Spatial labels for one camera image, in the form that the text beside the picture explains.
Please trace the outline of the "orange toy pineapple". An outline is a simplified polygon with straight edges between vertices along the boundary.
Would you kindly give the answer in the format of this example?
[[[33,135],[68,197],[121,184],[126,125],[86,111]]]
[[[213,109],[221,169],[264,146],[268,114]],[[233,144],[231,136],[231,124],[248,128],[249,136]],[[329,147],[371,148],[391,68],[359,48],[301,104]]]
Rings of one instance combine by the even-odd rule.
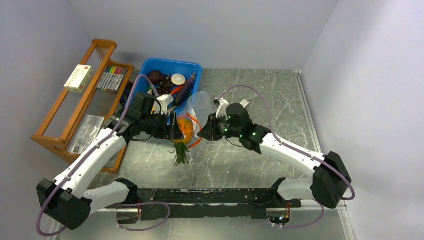
[[[177,119],[177,124],[182,133],[182,138],[171,141],[174,148],[172,153],[175,153],[174,166],[184,165],[190,162],[188,144],[194,137],[194,125],[191,120],[181,117]]]

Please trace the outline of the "clear zip top bag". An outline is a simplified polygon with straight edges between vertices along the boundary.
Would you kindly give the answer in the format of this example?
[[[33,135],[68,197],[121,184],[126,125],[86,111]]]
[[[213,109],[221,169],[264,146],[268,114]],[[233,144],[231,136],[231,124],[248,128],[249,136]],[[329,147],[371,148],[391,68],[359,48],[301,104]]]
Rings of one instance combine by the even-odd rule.
[[[188,119],[193,123],[193,138],[188,144],[189,150],[199,149],[206,144],[206,141],[198,137],[198,133],[207,124],[209,114],[213,112],[212,99],[206,91],[194,93],[187,99],[182,112],[178,114],[179,118]]]

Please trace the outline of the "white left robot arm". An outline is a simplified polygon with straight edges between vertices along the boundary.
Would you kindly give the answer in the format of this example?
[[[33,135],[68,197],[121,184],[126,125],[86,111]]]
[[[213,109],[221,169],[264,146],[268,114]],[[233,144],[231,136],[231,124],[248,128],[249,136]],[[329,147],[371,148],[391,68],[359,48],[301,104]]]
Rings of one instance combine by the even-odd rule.
[[[168,109],[165,100],[140,92],[128,101],[104,122],[93,142],[70,167],[53,180],[43,179],[37,185],[39,221],[47,215],[75,230],[98,210],[109,206],[132,208],[139,203],[137,185],[124,178],[93,190],[88,187],[106,163],[140,133],[163,140],[179,140],[184,135],[177,113]]]

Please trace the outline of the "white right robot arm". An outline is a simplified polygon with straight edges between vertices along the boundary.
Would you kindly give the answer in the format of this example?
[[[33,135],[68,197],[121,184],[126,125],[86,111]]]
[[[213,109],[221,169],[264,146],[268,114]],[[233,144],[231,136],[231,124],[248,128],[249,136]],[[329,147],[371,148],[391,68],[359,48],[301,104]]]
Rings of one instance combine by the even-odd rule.
[[[211,113],[197,135],[211,142],[224,137],[238,138],[245,149],[282,160],[304,173],[306,178],[277,184],[269,197],[275,207],[282,207],[289,200],[315,200],[334,209],[345,200],[344,195],[352,186],[350,174],[338,153],[310,151],[283,139],[271,129],[253,123],[239,103],[221,106],[216,113]]]

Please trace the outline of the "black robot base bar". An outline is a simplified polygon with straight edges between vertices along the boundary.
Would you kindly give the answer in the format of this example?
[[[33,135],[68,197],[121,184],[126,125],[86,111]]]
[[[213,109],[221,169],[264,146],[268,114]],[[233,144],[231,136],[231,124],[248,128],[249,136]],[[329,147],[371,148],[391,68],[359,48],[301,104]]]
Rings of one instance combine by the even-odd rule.
[[[299,208],[299,199],[285,200],[277,192],[279,178],[270,188],[138,188],[116,205],[141,210],[141,220],[188,218],[237,218],[266,220],[268,209]]]

